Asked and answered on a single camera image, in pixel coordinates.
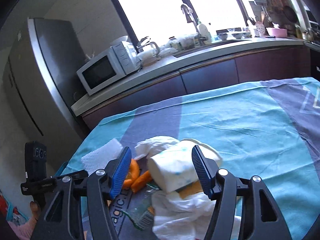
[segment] metal screw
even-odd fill
[[[252,179],[255,182],[260,182],[261,181],[261,178],[259,176],[253,176]]]
[[[104,171],[104,170],[97,170],[96,171],[96,174],[98,175],[98,176],[102,176],[102,175],[104,175],[106,172]]]
[[[218,170],[218,172],[219,172],[219,174],[222,175],[222,176],[228,175],[228,171],[225,170],[225,169],[220,169],[220,170]]]
[[[69,182],[71,180],[71,178],[69,176],[65,176],[62,178],[63,182]]]

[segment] window frame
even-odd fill
[[[244,22],[245,22],[246,26],[248,26],[247,19],[249,18],[249,16],[248,16],[248,13],[247,13],[247,11],[245,9],[244,3],[243,3],[242,0],[236,0],[236,1],[238,3],[238,6],[239,6],[239,8],[241,10],[242,15],[243,15]],[[121,22],[124,25],[124,28],[126,29],[132,44],[137,49],[137,45],[138,45],[139,40],[138,40],[137,35],[135,34],[135,32],[134,32],[134,30],[133,30],[133,28],[132,28],[132,26],[131,26],[131,24],[129,22],[129,20],[128,20],[128,18],[126,16],[126,14],[125,14],[125,12],[124,12],[119,0],[111,0],[111,2],[113,3],[113,5],[114,5],[114,7],[115,7],[115,9],[116,9],[116,11],[118,13],[118,15],[119,15],[119,17],[121,19]],[[188,5],[190,8],[192,8],[192,10],[193,10],[192,15],[193,15],[193,17],[195,19],[197,19],[198,15],[197,15],[195,9],[193,8],[191,1],[190,0],[182,0],[182,2],[185,3],[186,5]]]

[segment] stainless steel refrigerator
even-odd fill
[[[85,55],[71,22],[28,19],[3,75],[11,109],[30,140],[47,146],[54,168],[70,159],[89,130],[71,106],[86,94],[76,71]]]

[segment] microwave door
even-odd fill
[[[77,74],[89,95],[126,76],[112,48],[90,60]]]

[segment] kitchen counter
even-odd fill
[[[281,47],[281,46],[301,46],[307,45],[309,47],[315,47],[320,49],[319,45],[304,42],[300,39],[283,39],[283,38],[252,38],[235,43],[216,46],[213,48],[203,49],[182,57],[169,56],[161,59],[155,64],[145,67],[140,71],[133,73],[118,82],[108,86],[100,92],[89,96],[86,94],[80,100],[73,104],[71,107],[76,116],[90,110],[98,104],[126,91],[140,84],[153,80],[157,77],[181,70],[187,66],[204,62],[206,60],[227,56],[239,52]]]

